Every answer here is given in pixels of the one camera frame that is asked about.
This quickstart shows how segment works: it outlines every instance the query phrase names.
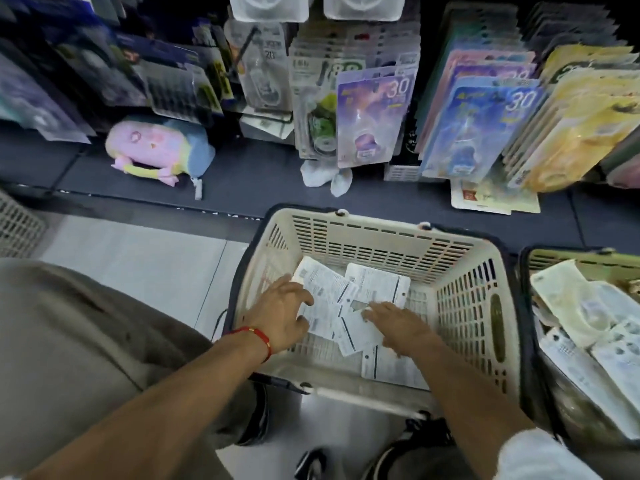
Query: black sneaker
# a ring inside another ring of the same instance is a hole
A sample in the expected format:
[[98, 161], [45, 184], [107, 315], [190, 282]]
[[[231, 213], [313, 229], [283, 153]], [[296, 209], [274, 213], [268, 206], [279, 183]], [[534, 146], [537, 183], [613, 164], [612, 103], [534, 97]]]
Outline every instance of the black sneaker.
[[453, 447], [456, 442], [444, 418], [433, 420], [425, 411], [426, 420], [407, 419], [400, 437], [375, 460], [362, 476], [362, 480], [386, 479], [391, 466], [405, 453], [430, 447]]
[[238, 446], [256, 446], [264, 443], [269, 428], [269, 405], [267, 401], [267, 387], [257, 382], [253, 383], [256, 395], [256, 406], [249, 424], [240, 441], [236, 443]]
[[327, 463], [327, 453], [324, 448], [307, 451], [300, 458], [293, 478], [296, 480], [322, 480]]

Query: trousers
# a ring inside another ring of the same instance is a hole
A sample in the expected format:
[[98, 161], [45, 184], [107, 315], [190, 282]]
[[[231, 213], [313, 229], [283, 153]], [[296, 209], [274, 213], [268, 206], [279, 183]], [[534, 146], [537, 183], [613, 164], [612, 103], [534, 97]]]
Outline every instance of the trousers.
[[[28, 472], [211, 346], [87, 276], [0, 259], [0, 477]], [[175, 477], [230, 479], [215, 451], [240, 439], [256, 402], [245, 383]]]

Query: plush toy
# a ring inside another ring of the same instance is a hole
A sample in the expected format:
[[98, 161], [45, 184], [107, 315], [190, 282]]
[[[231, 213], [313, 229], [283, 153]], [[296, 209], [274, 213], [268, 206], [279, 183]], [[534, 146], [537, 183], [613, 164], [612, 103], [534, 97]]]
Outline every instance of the plush toy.
[[207, 170], [216, 152], [202, 126], [162, 118], [125, 119], [109, 131], [104, 145], [115, 159], [111, 166], [124, 173], [155, 178], [172, 187], [178, 183], [177, 175], [187, 173], [196, 190], [197, 179]]

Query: white sleeve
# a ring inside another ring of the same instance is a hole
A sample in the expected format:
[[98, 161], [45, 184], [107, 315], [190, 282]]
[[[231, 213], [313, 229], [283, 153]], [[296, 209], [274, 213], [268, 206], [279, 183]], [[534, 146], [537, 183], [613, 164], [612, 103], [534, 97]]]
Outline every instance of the white sleeve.
[[541, 429], [521, 431], [500, 450], [493, 480], [602, 480]]

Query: receipt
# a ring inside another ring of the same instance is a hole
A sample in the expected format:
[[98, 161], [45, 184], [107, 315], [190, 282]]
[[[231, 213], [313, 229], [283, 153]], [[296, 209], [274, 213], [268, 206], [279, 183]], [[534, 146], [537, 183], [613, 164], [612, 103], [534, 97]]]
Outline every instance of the receipt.
[[298, 311], [308, 320], [309, 332], [333, 339], [332, 323], [338, 320], [341, 306], [350, 306], [358, 287], [309, 256], [302, 259], [291, 281], [302, 284], [314, 297], [313, 306], [303, 303]]
[[341, 307], [338, 313], [334, 340], [344, 356], [382, 345], [383, 335], [372, 322], [365, 322], [361, 313], [350, 306]]
[[345, 277], [360, 288], [357, 301], [363, 303], [389, 301], [398, 308], [404, 308], [411, 284], [411, 279], [406, 276], [359, 264], [350, 264], [347, 266]]
[[383, 346], [375, 346], [362, 354], [362, 377], [429, 390], [420, 370], [409, 357], [398, 357], [393, 350]]

